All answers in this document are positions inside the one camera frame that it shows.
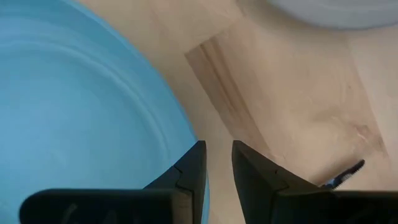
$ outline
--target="light wooden surface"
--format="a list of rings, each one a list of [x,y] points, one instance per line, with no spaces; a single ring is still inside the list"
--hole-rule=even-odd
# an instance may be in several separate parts
[[[365,158],[342,189],[398,189],[398,27],[324,30],[260,0],[80,1],[163,74],[206,140],[210,223],[244,223],[235,138],[316,184]]]

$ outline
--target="wooden table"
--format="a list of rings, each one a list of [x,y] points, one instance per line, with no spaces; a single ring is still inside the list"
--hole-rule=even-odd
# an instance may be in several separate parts
[[[315,184],[397,190],[398,27],[310,27],[260,0],[81,0],[134,44],[208,145],[210,223],[244,223],[233,139]]]

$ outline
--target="blue plate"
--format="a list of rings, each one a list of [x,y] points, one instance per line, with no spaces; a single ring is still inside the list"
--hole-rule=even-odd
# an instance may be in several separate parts
[[[139,189],[196,142],[166,82],[80,4],[0,2],[0,222],[49,188]],[[203,223],[208,218],[208,187]]]

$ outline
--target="light blue plate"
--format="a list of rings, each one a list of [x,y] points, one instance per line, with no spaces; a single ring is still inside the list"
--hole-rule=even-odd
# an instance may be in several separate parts
[[[0,1],[0,223],[49,188],[139,189],[196,142],[166,82],[71,1]],[[208,218],[208,187],[203,223]]]

